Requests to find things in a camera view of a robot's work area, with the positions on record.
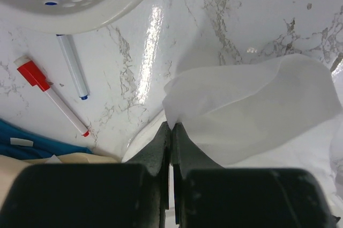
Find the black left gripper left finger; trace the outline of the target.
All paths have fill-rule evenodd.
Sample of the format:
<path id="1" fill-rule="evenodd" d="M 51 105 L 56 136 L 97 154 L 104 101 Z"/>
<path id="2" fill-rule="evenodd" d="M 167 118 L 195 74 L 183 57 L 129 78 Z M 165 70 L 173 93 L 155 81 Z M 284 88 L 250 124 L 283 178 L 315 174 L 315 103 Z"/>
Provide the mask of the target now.
<path id="1" fill-rule="evenodd" d="M 2 206 L 3 227 L 164 227 L 166 122 L 121 164 L 38 164 L 19 173 Z"/>

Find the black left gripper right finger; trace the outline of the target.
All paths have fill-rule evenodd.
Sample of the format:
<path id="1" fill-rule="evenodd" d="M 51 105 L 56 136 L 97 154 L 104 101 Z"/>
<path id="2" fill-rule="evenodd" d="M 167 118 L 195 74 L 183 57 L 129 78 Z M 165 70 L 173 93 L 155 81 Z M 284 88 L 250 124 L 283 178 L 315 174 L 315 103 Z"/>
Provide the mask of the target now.
<path id="1" fill-rule="evenodd" d="M 298 168 L 224 168 L 182 124 L 172 131 L 179 227 L 337 227 L 319 183 Z"/>

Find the white daisy print t shirt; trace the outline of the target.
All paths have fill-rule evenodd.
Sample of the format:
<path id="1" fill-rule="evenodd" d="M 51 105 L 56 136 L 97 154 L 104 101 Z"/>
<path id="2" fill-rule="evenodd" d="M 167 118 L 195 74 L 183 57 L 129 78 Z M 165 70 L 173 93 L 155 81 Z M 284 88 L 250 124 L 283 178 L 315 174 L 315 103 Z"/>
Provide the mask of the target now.
<path id="1" fill-rule="evenodd" d="M 165 86 L 163 111 L 133 139 L 123 161 L 153 138 L 161 122 L 182 124 L 190 139 L 223 167 L 295 167 L 321 185 L 335 216 L 333 146 L 342 104 L 330 70 L 291 54 L 257 64 L 202 67 Z"/>

